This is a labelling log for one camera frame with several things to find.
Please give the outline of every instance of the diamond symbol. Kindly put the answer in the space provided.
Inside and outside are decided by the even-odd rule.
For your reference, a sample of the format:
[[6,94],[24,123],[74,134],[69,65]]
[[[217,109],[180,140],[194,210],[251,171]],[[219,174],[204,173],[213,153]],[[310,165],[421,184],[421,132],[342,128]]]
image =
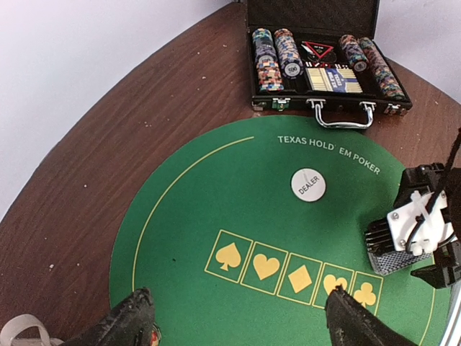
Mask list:
[[299,293],[312,284],[312,279],[310,278],[308,269],[305,265],[302,265],[289,274],[288,278],[290,279],[291,286],[293,287],[295,293]]

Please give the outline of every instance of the dark wood tabletop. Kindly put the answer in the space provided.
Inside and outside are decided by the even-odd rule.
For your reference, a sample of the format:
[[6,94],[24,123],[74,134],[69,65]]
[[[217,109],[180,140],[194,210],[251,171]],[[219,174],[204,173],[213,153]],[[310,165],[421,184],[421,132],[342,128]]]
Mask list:
[[[109,311],[112,247],[149,175],[193,138],[261,116],[245,34],[243,4],[204,19],[131,71],[46,156],[0,224],[0,326],[30,313],[67,340]],[[393,67],[414,107],[376,116],[364,134],[407,167],[445,161],[461,105]]]

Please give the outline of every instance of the white plastic bracket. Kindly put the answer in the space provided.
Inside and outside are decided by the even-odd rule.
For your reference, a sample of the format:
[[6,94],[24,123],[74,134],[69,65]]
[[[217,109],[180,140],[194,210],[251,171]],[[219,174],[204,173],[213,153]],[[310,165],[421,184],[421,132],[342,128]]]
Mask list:
[[442,192],[437,198],[434,209],[429,215],[426,204],[431,195],[432,193],[428,193],[421,196],[419,191],[415,191],[411,195],[409,204],[388,214],[387,219],[396,251],[405,251],[407,239],[416,225],[416,217],[421,214],[425,221],[414,236],[410,246],[414,256],[420,256],[423,253],[431,254],[437,249],[439,242],[452,235],[453,226],[451,223],[445,223],[440,211],[447,207],[445,193]]

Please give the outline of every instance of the green felt mat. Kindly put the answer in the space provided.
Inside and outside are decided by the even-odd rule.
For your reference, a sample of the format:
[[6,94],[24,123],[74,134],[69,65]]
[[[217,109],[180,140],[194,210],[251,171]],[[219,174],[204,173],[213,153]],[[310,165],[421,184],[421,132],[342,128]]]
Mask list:
[[[326,182],[315,202],[291,187],[304,168]],[[363,135],[304,117],[206,133],[167,159],[130,206],[112,256],[112,305],[149,287],[162,346],[330,345],[323,307],[341,283],[396,332],[437,345],[449,291],[409,274],[432,259],[383,278],[364,247],[403,169]]]

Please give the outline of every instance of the white wall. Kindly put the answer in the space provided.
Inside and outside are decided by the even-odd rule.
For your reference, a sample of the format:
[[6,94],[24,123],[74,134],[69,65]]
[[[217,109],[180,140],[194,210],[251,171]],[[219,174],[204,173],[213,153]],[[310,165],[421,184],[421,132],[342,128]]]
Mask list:
[[0,220],[134,67],[230,0],[0,0]]
[[[102,95],[228,2],[0,0],[0,220],[43,157]],[[377,41],[461,101],[460,14],[460,0],[381,0]]]
[[460,0],[380,0],[375,39],[389,58],[461,102]]

